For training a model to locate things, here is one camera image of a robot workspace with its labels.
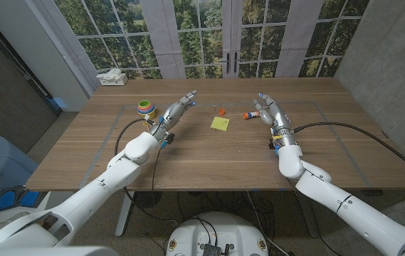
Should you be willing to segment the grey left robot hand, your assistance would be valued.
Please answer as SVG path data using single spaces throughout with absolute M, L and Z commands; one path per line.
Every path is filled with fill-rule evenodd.
M 168 131 L 174 127 L 180 120 L 180 117 L 192 106 L 195 105 L 194 98 L 197 94 L 196 90 L 193 90 L 183 96 L 179 101 L 170 105 L 160 117 L 157 124 L 153 124 L 150 129 L 150 134 L 158 141 L 162 141 Z

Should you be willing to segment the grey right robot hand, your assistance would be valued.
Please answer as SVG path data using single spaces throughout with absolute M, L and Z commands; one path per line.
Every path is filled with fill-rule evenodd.
M 262 105 L 253 100 L 255 108 L 259 111 L 260 118 L 270 127 L 274 147 L 297 145 L 294 132 L 290 128 L 290 119 L 278 104 L 268 95 L 259 93 L 259 98 L 265 103 Z

